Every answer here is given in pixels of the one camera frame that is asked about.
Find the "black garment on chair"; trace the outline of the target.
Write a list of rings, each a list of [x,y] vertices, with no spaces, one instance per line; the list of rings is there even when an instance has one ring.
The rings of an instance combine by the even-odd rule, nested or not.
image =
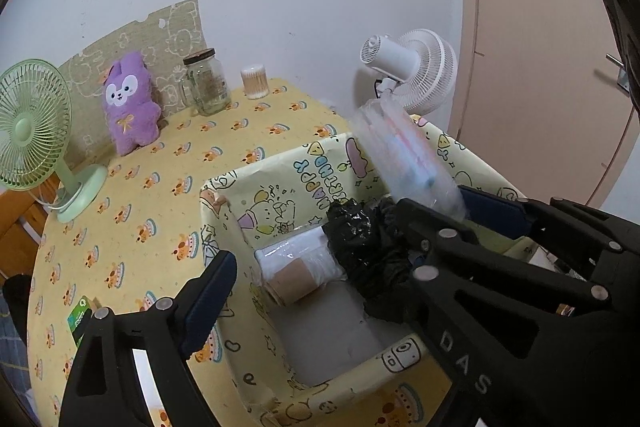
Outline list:
[[[27,317],[32,277],[17,274],[9,277],[2,286],[2,294],[9,308],[9,314],[23,343],[26,343]]]

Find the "green tissue pack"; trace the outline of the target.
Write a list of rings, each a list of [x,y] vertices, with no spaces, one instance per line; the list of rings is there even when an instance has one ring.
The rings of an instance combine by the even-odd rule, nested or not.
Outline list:
[[[82,296],[72,311],[70,311],[70,314],[68,314],[67,325],[76,347],[79,346],[91,317],[93,317],[94,312],[96,312],[99,307],[100,304],[98,300]]]

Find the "yellow patterned storage box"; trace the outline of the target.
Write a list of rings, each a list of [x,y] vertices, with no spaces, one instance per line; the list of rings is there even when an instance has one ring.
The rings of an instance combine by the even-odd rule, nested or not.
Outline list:
[[[370,317],[348,280],[280,307],[255,251],[321,227],[332,202],[386,194],[342,133],[252,162],[202,186],[203,254],[230,251],[238,275],[217,320],[233,384],[263,426],[424,426],[449,381],[405,325]]]

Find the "blue plaid bedding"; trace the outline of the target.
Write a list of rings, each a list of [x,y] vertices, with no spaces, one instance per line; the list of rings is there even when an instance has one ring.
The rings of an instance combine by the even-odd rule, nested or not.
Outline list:
[[[32,389],[29,380],[26,346],[12,321],[6,299],[1,297],[0,303],[0,349],[1,369],[16,392],[21,405],[26,409],[28,417],[38,423],[37,415],[32,410],[29,392]]]

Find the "white beige cloth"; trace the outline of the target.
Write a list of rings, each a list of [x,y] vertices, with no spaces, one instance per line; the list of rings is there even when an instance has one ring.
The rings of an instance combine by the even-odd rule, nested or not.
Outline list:
[[[344,281],[345,271],[321,227],[255,251],[262,287],[280,307],[291,306],[327,283]]]

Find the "glass jar with lid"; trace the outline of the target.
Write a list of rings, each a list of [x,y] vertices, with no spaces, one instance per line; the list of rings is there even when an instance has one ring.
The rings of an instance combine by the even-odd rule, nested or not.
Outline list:
[[[216,50],[207,48],[194,52],[182,62],[186,68],[186,75],[179,84],[183,104],[193,106],[203,116],[223,110],[230,101],[230,92]]]

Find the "clear plastic tube pack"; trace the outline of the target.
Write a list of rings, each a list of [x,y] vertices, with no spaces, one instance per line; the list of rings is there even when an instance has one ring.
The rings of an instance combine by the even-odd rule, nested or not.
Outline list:
[[[393,200],[412,199],[463,220],[466,210],[456,182],[399,103],[389,95],[367,101],[352,115],[349,126]]]

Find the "green desk fan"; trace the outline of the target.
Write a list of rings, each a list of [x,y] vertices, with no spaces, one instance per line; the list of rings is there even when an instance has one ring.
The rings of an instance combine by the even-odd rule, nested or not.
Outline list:
[[[78,218],[107,178],[102,165],[74,173],[66,164],[72,119],[70,88],[49,62],[21,61],[1,75],[1,185],[28,192],[57,176],[49,209],[62,223]]]

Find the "black plastic bag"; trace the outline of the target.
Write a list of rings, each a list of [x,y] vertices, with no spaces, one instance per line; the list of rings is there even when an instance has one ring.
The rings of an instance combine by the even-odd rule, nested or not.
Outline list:
[[[422,265],[430,243],[401,230],[393,199],[332,202],[322,230],[348,283],[363,298],[364,311],[379,320],[406,323],[409,277]]]

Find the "white standing fan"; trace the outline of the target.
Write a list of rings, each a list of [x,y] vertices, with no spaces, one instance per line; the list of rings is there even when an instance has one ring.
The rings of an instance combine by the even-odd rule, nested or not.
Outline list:
[[[373,35],[360,49],[360,61],[381,75],[377,98],[388,94],[407,113],[434,112],[454,90],[458,60],[451,44],[435,31],[413,29],[398,39]]]

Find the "purple plush bunny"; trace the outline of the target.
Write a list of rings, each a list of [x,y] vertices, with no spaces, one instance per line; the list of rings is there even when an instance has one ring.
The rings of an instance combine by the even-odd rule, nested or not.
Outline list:
[[[119,156],[153,143],[160,136],[162,109],[152,98],[152,75],[140,51],[116,60],[102,95],[107,128]]]

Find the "cotton swab container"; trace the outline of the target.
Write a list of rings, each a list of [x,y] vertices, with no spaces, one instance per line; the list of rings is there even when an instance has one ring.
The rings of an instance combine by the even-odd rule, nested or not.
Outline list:
[[[263,98],[270,92],[265,66],[253,64],[241,69],[244,94],[250,100]]]

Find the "beige door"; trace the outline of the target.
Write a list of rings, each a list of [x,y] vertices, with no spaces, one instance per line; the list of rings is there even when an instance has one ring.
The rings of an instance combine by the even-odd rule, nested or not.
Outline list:
[[[458,139],[524,194],[599,206],[638,126],[602,0],[464,0]]]

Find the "yellow cake print tablecloth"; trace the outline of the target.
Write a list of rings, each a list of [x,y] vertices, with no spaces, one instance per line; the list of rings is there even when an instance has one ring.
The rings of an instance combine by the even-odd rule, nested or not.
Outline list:
[[[274,80],[262,100],[236,94],[214,116],[171,116],[153,144],[110,161],[96,200],[78,218],[50,218],[32,276],[27,334],[41,424],[60,420],[77,351],[67,317],[80,297],[139,312],[175,296],[210,261],[201,236],[206,181],[346,131],[343,118]],[[233,384],[216,324],[189,369],[221,424],[262,426]]]

